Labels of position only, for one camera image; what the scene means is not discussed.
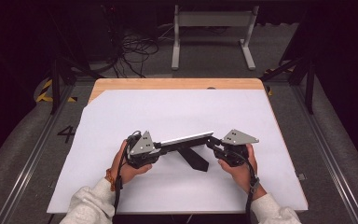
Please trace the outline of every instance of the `white sleeve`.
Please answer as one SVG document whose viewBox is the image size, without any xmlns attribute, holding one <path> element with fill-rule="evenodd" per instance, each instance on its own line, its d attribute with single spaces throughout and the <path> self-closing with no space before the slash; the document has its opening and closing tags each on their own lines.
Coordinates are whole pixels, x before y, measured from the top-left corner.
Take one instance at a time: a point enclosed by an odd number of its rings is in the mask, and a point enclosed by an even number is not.
<svg viewBox="0 0 358 224">
<path fill-rule="evenodd" d="M 280 207 L 271 194 L 266 194 L 252 202 L 260 224 L 300 223 L 296 212 L 290 207 Z"/>
<path fill-rule="evenodd" d="M 115 214 L 113 202 L 116 194 L 110 191 L 110 182 L 105 178 L 91 189 L 83 187 L 72 196 L 66 217 L 61 221 L 67 223 L 112 223 Z"/>
</svg>

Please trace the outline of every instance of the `white table surface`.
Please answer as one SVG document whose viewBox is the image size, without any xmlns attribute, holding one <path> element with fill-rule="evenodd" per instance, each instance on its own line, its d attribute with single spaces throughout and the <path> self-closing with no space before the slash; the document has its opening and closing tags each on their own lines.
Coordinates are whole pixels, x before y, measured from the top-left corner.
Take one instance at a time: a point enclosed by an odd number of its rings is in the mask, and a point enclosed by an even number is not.
<svg viewBox="0 0 358 224">
<path fill-rule="evenodd" d="M 281 206 L 308 210 L 281 131 L 264 90 L 105 91 L 83 111 L 48 213 L 66 213 L 72 195 L 93 187 L 110 167 L 123 139 L 149 131 L 154 142 L 231 129 L 254 144 L 261 184 Z M 177 152 L 161 156 L 145 175 L 121 191 L 118 214 L 242 213 L 247 195 L 224 172 L 206 146 L 194 147 L 210 163 L 193 170 Z"/>
</svg>

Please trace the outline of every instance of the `metal rail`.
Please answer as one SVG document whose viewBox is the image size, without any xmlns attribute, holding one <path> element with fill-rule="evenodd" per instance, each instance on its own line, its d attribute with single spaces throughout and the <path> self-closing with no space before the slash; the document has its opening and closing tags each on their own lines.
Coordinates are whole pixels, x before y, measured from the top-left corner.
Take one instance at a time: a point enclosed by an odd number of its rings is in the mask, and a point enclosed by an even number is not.
<svg viewBox="0 0 358 224">
<path fill-rule="evenodd" d="M 13 215 L 20 201 L 22 194 L 24 193 L 29 181 L 31 180 L 31 177 L 34 173 L 34 169 L 36 168 L 36 165 L 39 162 L 41 155 L 43 154 L 49 134 L 51 133 L 55 122 L 60 116 L 63 106 L 66 100 L 69 98 L 73 88 L 73 86 L 65 86 L 63 88 L 63 93 L 61 97 L 62 103 L 57 108 L 57 111 L 54 113 L 54 115 L 50 115 L 50 117 L 48 118 L 48 121 L 46 122 L 45 127 L 43 128 L 43 131 L 39 136 L 39 139 L 37 140 L 30 157 L 28 158 L 28 161 L 22 168 L 12 191 L 7 197 L 7 200 L 0 211 L 0 223 L 8 223 L 10 221 L 10 218 Z"/>
<path fill-rule="evenodd" d="M 324 138 L 318 122 L 314 116 L 308 113 L 308 109 L 304 104 L 304 93 L 298 86 L 292 86 L 292 90 L 295 94 L 298 104 L 301 106 L 302 112 L 307 118 L 308 124 L 312 128 L 316 140 L 318 141 L 318 149 L 322 155 L 322 158 L 324 159 L 324 163 L 326 164 L 331 177 L 333 178 L 338 193 L 351 216 L 351 220 L 353 223 L 358 223 L 358 203 L 356 202 L 356 199 L 351 192 L 351 188 L 348 185 L 347 179 L 345 178 L 345 175 L 342 174 L 341 169 L 339 168 L 338 163 L 330 149 L 330 146 L 327 144 Z"/>
</svg>

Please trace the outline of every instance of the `sleeve cuff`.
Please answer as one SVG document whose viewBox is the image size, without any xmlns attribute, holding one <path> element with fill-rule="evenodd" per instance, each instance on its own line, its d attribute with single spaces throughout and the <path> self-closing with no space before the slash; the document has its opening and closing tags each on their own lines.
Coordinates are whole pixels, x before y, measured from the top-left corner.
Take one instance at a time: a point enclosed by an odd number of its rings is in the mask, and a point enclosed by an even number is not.
<svg viewBox="0 0 358 224">
<path fill-rule="evenodd" d="M 252 202 L 252 210 L 259 222 L 263 222 L 269 217 L 278 217 L 280 208 L 274 197 L 269 193 Z"/>
<path fill-rule="evenodd" d="M 111 203 L 116 196 L 116 193 L 110 190 L 110 182 L 105 178 L 98 181 L 97 185 L 92 189 L 92 193 L 106 203 Z"/>
</svg>

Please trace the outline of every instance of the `hand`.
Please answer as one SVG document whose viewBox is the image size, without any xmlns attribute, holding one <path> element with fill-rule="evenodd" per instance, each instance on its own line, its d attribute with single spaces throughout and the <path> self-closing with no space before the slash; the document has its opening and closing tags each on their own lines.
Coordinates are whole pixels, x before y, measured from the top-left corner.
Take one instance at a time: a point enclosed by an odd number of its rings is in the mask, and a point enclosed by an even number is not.
<svg viewBox="0 0 358 224">
<path fill-rule="evenodd" d="M 121 144 L 120 151 L 116 154 L 116 156 L 112 162 L 111 176 L 115 180 L 117 180 L 117 170 L 118 170 L 118 166 L 120 164 L 121 155 L 124 152 L 124 147 L 126 146 L 126 144 L 127 144 L 127 141 L 124 140 L 123 143 Z M 130 182 L 136 175 L 144 174 L 152 168 L 152 164 L 147 164 L 143 167 L 140 167 L 139 169 L 135 169 L 132 166 L 128 165 L 126 163 L 126 161 L 127 161 L 126 158 L 124 158 L 123 163 L 125 163 L 125 164 L 121 167 L 121 170 L 120 170 L 120 175 L 121 175 L 123 184 Z"/>
<path fill-rule="evenodd" d="M 257 161 L 255 160 L 255 152 L 253 146 L 250 144 L 246 144 L 249 154 L 249 162 L 254 168 L 255 174 L 257 174 Z M 241 166 L 231 167 L 225 161 L 219 160 L 219 164 L 222 166 L 222 169 L 227 173 L 231 174 L 234 181 L 246 192 L 249 194 L 250 190 L 250 181 L 251 176 L 249 173 L 249 168 L 246 163 Z M 261 185 L 258 186 L 256 193 L 254 194 L 254 200 L 265 195 L 266 191 L 263 189 Z"/>
</svg>

